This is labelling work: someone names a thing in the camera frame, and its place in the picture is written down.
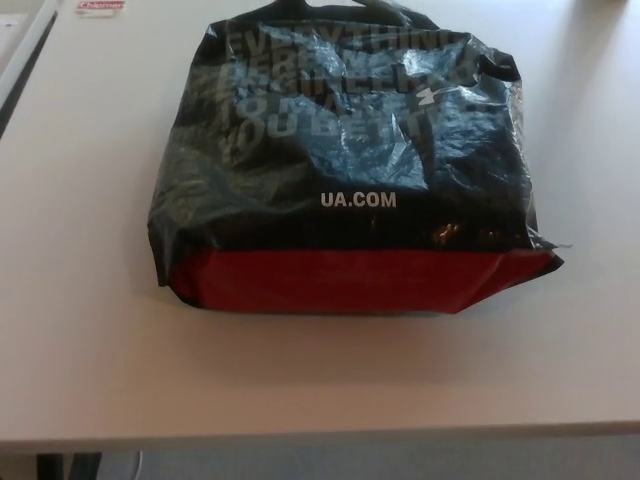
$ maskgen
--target label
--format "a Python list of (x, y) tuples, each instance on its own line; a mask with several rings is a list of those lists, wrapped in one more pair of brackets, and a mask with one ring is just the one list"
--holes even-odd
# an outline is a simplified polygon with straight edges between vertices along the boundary
[(81, 0), (76, 12), (85, 17), (111, 17), (124, 9), (124, 0)]

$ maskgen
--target plastic bag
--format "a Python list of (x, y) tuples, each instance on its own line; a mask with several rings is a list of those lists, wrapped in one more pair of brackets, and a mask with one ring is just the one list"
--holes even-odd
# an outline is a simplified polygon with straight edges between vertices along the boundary
[(509, 55), (407, 9), (209, 26), (149, 213), (160, 285), (248, 312), (457, 312), (558, 268)]

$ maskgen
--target cable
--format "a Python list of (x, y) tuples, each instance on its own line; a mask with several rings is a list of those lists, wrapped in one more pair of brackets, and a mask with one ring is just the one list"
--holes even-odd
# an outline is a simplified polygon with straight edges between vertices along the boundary
[(136, 461), (136, 469), (131, 476), (131, 480), (138, 480), (140, 478), (140, 472), (142, 471), (142, 450), (138, 451), (137, 461)]

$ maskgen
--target table surface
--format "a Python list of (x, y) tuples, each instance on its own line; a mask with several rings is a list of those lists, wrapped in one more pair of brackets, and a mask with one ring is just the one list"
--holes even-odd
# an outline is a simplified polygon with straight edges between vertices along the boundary
[(460, 315), (396, 318), (158, 288), (146, 215), (189, 63), (208, 22), (260, 2), (73, 4), (0, 142), (0, 449), (640, 431), (638, 2), (424, 2), (519, 62), (540, 229), (573, 248)]

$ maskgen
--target table leg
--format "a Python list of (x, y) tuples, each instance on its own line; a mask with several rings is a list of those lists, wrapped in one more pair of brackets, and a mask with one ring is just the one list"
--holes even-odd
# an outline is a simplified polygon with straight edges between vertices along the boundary
[[(101, 453), (74, 454), (67, 480), (96, 480), (101, 459)], [(36, 462), (38, 480), (65, 480), (61, 454), (38, 455)]]

